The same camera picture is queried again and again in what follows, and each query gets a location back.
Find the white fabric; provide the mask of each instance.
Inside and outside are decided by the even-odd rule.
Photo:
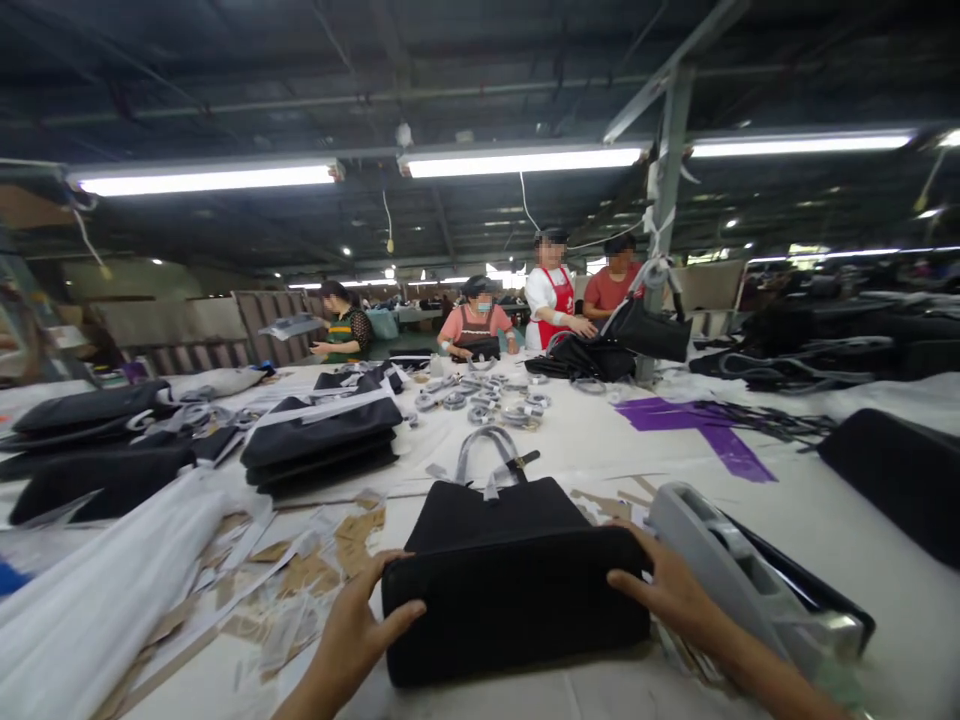
[[[527,326],[527,350],[539,353],[543,348],[540,345],[540,326],[537,320],[537,310],[542,307],[556,310],[557,293],[550,285],[550,280],[557,287],[567,284],[567,278],[564,276],[566,268],[557,268],[550,271],[550,278],[547,278],[547,272],[543,268],[536,268],[527,276],[527,304],[530,306],[530,324]]]
[[[234,505],[205,474],[171,483],[0,605],[4,717],[86,720],[106,699]]]

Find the person's hand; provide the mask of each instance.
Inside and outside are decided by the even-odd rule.
[[[304,676],[322,704],[315,717],[333,717],[353,697],[387,648],[427,611],[422,600],[401,605],[382,623],[370,611],[370,595],[394,560],[412,553],[378,553],[362,573],[348,582],[333,603],[317,654]]]
[[[623,570],[611,570],[611,587],[645,606],[668,628],[708,654],[722,649],[726,638],[739,628],[710,599],[679,554],[661,545],[636,525],[612,520],[609,525],[626,528],[653,561],[653,584]]]
[[[597,326],[586,318],[576,315],[568,315],[567,318],[567,327],[580,337],[591,338],[597,334]]]

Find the ceiling light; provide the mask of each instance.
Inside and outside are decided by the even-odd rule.
[[[940,141],[940,144],[945,147],[957,147],[957,145],[960,145],[960,130],[947,133],[947,136]]]
[[[792,153],[856,152],[896,150],[913,135],[906,130],[889,133],[842,133],[837,135],[780,135],[751,140],[703,140],[693,146],[693,157],[739,157],[746,155],[787,155]]]
[[[67,182],[101,197],[161,193],[237,190],[257,187],[322,185],[343,179],[335,159],[270,162],[208,163],[204,165],[136,166],[71,172]]]
[[[458,150],[400,156],[400,172],[413,178],[496,175],[551,170],[629,167],[640,159],[639,147],[553,146],[517,150]]]

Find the ceiling pipe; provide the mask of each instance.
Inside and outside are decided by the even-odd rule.
[[[783,70],[781,64],[771,65],[751,65],[743,67],[728,68],[703,68],[697,72],[697,77],[720,78],[720,77],[741,77],[752,75],[776,74]],[[801,68],[812,71],[815,69],[813,63],[809,68]],[[634,86],[647,82],[650,74],[624,75],[613,79],[613,86]],[[564,88],[584,88],[591,84],[591,78],[565,79]],[[556,81],[538,81],[527,83],[512,83],[506,85],[474,85],[459,88],[403,88],[398,87],[392,90],[381,92],[371,92],[364,94],[363,101],[368,105],[416,102],[419,100],[433,100],[440,98],[483,98],[491,95],[517,95],[532,92],[552,92],[556,89]],[[196,117],[198,115],[226,115],[231,113],[243,112],[277,112],[281,110],[308,110],[318,107],[340,107],[343,105],[356,105],[357,96],[353,95],[329,95],[324,97],[298,97],[285,98],[283,100],[268,100],[260,102],[242,102],[242,103],[221,103],[210,105],[201,110],[196,107],[162,107],[137,110],[132,108],[131,112],[138,120],[161,120],[164,118],[178,117]],[[48,117],[37,118],[35,122],[9,121],[0,123],[0,127],[14,130],[33,129],[36,123],[43,127],[74,127],[80,125],[96,125],[100,123],[116,122],[121,118],[115,112],[90,112],[76,113],[71,115],[50,115]]]

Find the red shirt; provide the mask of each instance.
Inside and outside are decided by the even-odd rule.
[[[583,294],[585,303],[593,303],[597,310],[615,310],[617,305],[623,302],[630,289],[630,283],[637,277],[643,263],[630,263],[630,269],[623,276],[620,282],[614,282],[610,279],[610,268],[605,267],[596,275],[590,278],[587,283],[587,290]],[[643,297],[643,288],[637,293],[637,297]]]

